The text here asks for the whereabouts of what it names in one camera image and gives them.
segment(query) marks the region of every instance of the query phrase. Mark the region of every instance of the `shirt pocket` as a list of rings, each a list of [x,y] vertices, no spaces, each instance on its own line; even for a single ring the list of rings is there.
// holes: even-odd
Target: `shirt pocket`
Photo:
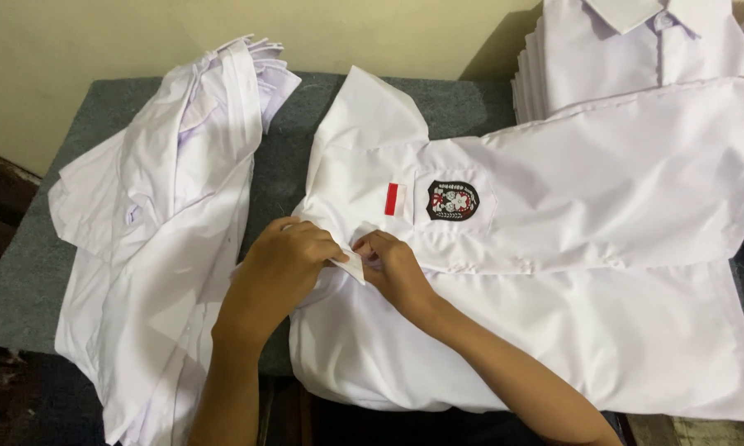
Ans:
[[[496,195],[485,170],[418,170],[414,174],[413,228],[418,232],[490,231]]]

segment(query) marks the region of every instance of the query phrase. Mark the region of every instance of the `table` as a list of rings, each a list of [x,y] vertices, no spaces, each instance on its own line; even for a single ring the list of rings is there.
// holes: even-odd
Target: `table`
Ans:
[[[344,76],[297,73],[303,83],[276,115],[256,152],[240,258],[274,218],[289,215],[305,194],[314,132]],[[61,167],[126,127],[155,94],[161,78],[99,80],[91,87],[39,192],[0,260],[0,347],[55,353],[58,314],[76,248],[58,239],[47,192]],[[508,83],[387,78],[416,101],[432,139],[482,136],[515,125]],[[289,321],[268,341],[259,360],[265,375],[292,375]]]

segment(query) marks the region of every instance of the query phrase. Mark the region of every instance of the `school logo patch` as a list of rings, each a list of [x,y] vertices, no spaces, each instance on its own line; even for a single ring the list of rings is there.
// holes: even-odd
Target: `school logo patch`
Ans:
[[[430,204],[426,207],[430,220],[464,221],[479,207],[476,189],[462,181],[434,181],[428,190]]]

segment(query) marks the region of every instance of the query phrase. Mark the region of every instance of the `red and white flag patch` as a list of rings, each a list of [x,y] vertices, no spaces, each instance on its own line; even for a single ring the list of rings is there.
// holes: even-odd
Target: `red and white flag patch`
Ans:
[[[384,214],[392,217],[402,217],[403,209],[405,208],[405,193],[407,191],[408,187],[405,184],[389,183]]]

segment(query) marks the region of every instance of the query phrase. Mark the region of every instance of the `wall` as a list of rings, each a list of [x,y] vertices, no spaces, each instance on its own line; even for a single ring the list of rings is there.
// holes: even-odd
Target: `wall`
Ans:
[[[0,156],[44,175],[91,81],[161,76],[247,33],[290,68],[501,79],[538,0],[0,0]]]

